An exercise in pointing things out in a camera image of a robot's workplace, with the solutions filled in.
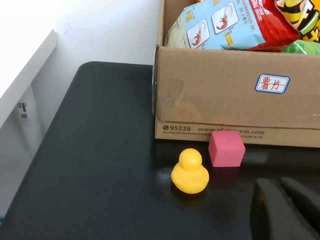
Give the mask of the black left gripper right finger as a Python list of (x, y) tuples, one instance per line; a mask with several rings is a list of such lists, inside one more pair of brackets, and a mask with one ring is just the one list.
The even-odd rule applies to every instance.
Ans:
[(317, 233), (320, 232), (320, 195), (299, 181), (282, 177), (280, 186), (291, 199), (298, 212)]

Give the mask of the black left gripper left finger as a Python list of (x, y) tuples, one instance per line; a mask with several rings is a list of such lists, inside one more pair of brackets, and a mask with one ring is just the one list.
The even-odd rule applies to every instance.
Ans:
[(259, 178), (254, 183), (250, 209), (254, 240), (318, 240), (316, 232), (298, 212), (290, 197), (276, 182)]

